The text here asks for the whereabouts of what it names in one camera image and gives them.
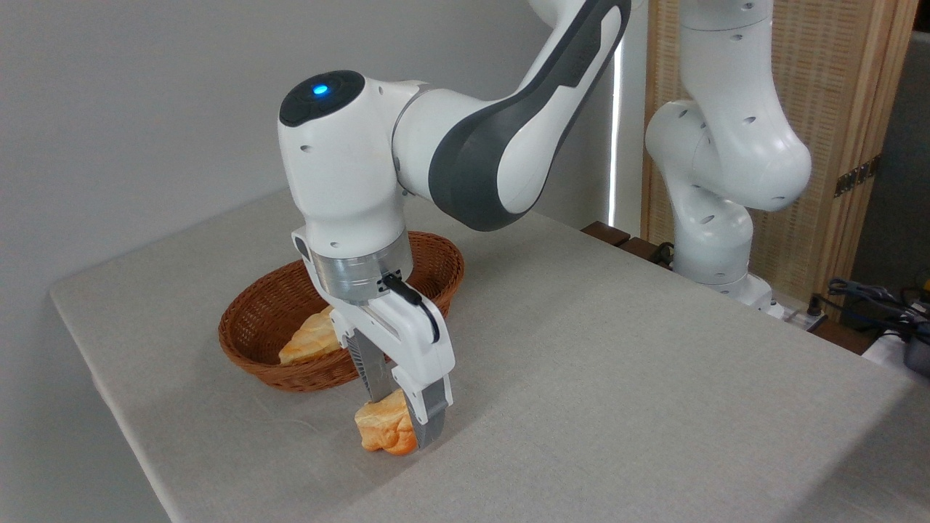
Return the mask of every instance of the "metal hinge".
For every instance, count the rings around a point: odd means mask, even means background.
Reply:
[[[875,173],[878,172],[878,167],[882,163],[882,155],[877,154],[874,158],[868,162],[862,164],[861,166],[854,168],[853,170],[843,174],[836,181],[836,190],[833,191],[833,197],[842,196],[843,193],[848,193],[852,191],[857,185],[865,183],[866,180],[875,176]]]

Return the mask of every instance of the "wooden block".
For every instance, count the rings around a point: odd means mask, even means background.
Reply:
[[[656,254],[658,253],[658,245],[653,245],[642,238],[630,238],[630,240],[621,245],[620,248],[650,262],[655,260]]]
[[[872,344],[872,339],[833,321],[825,321],[813,330],[815,336],[840,345],[847,351],[862,355]]]
[[[581,232],[595,237],[601,241],[607,242],[614,247],[619,247],[620,245],[627,242],[630,239],[629,233],[624,233],[619,229],[615,229],[606,223],[601,221],[596,221],[591,225],[588,225],[584,229],[581,229]]]

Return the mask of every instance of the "bread crust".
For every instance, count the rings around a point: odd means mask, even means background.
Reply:
[[[395,456],[406,456],[417,449],[417,436],[403,389],[395,390],[378,403],[365,403],[355,412],[355,425],[365,450],[384,449]]]
[[[278,353],[281,365],[293,365],[323,357],[338,350],[339,340],[329,319],[332,306],[307,318],[300,329],[291,336],[290,342]]]

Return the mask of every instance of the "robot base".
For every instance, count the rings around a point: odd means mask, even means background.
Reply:
[[[784,319],[785,308],[778,304],[772,297],[772,287],[758,276],[746,274],[733,283],[705,285],[753,309],[757,309],[778,319]]]

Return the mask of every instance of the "gray wall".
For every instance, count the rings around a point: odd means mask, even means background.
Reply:
[[[604,71],[582,109],[576,130],[555,158],[555,174],[534,208],[576,229],[599,220],[633,235],[640,233],[649,3],[634,0],[631,5],[618,49],[621,56]],[[617,146],[613,168],[612,136]]]
[[[349,68],[492,99],[548,33],[523,0],[0,3],[0,519],[166,518],[51,283],[286,187],[274,118],[307,76]],[[585,132],[542,203],[576,226],[605,213],[604,150]]]
[[[897,293],[930,279],[930,34],[914,33],[853,268]]]

